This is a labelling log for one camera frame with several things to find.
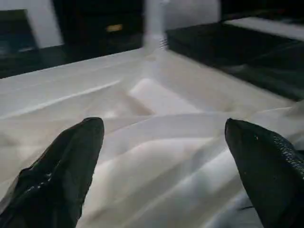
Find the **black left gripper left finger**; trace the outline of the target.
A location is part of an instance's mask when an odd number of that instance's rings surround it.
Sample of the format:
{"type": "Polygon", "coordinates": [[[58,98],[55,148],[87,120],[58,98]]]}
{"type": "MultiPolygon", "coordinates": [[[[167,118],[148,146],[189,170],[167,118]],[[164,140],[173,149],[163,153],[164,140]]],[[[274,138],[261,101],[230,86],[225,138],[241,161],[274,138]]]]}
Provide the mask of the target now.
{"type": "Polygon", "coordinates": [[[1,227],[76,227],[104,134],[99,117],[86,118],[62,131],[8,188],[0,202],[1,227]]]}

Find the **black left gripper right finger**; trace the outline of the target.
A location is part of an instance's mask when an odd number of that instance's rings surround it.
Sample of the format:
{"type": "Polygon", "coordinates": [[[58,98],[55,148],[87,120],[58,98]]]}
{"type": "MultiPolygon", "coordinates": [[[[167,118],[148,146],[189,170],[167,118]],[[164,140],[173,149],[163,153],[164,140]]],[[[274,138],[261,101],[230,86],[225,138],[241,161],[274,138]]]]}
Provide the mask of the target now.
{"type": "Polygon", "coordinates": [[[229,118],[225,140],[265,228],[304,226],[304,154],[280,134],[229,118]]]}

